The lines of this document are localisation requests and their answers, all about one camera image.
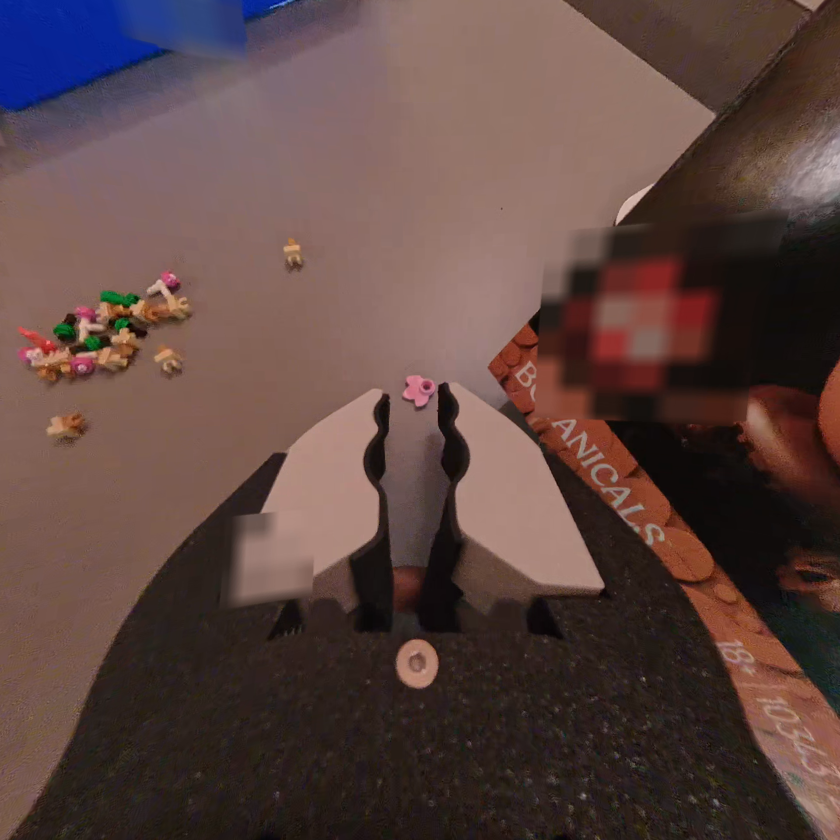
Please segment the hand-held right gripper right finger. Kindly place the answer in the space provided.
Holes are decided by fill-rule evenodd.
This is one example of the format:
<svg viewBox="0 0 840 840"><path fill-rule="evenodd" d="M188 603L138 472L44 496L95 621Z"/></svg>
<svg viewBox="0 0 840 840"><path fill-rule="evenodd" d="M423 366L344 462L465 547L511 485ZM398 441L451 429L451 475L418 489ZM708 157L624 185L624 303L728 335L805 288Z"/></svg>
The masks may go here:
<svg viewBox="0 0 840 840"><path fill-rule="evenodd" d="M541 448L464 386L437 390L448 490L418 620L457 632L459 604L488 616L537 600L598 597L605 584Z"/></svg>

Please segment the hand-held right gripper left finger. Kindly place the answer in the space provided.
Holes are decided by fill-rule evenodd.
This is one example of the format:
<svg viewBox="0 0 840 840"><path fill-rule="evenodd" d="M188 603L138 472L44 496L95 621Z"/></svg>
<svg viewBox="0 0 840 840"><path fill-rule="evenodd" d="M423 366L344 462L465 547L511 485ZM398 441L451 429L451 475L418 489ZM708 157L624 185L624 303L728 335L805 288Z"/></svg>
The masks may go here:
<svg viewBox="0 0 840 840"><path fill-rule="evenodd" d="M262 509L265 569L277 593L307 611L333 600L364 631L388 631L393 570L382 487L390 396L371 389L287 451Z"/></svg>

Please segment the blue plastic bin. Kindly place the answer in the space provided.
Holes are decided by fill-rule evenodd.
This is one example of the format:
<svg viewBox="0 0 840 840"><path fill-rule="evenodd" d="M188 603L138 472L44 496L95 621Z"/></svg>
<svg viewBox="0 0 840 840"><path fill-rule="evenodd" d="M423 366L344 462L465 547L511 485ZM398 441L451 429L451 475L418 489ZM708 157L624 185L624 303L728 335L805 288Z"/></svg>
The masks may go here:
<svg viewBox="0 0 840 840"><path fill-rule="evenodd" d="M2 1L2 108L25 109L162 51L244 47L238 1Z"/></svg>

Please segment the grey desk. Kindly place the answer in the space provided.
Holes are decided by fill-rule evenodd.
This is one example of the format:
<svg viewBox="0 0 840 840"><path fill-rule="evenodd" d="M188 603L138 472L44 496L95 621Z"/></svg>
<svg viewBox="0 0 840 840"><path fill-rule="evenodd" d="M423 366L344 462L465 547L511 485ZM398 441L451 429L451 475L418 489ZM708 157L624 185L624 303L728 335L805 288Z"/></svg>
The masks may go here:
<svg viewBox="0 0 840 840"><path fill-rule="evenodd" d="M503 404L487 366L544 267L712 117L565 2L315 2L253 22L246 58L163 56L7 118L2 837L163 562L373 387L392 397L392 557L427 559L441 444L405 377ZM128 370L49 384L19 362L18 329L50 335L167 270L193 314L151 330ZM182 373L154 363L163 346ZM72 413L86 433L50 439Z"/></svg>

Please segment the dark toy brick set box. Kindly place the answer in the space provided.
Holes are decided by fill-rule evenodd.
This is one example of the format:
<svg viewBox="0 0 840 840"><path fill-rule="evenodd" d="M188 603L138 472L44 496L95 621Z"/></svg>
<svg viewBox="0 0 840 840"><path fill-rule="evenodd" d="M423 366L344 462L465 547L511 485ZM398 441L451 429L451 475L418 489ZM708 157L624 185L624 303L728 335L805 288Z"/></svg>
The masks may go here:
<svg viewBox="0 0 840 840"><path fill-rule="evenodd" d="M819 838L838 838L838 47L822 2L622 221L787 214L748 418L607 435L717 562L689 597Z"/></svg>

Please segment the pile of mixed small bricks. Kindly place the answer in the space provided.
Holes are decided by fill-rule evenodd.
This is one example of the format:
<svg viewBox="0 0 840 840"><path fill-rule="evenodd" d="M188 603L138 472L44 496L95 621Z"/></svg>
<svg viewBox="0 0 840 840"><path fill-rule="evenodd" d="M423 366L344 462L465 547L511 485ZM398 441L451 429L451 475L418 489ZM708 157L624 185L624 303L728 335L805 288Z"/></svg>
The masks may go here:
<svg viewBox="0 0 840 840"><path fill-rule="evenodd" d="M193 315L193 305L182 292L180 278L169 270L142 295L103 290L95 306L76 307L50 335L18 329L26 343L16 356L49 384L126 371L151 330Z"/></svg>

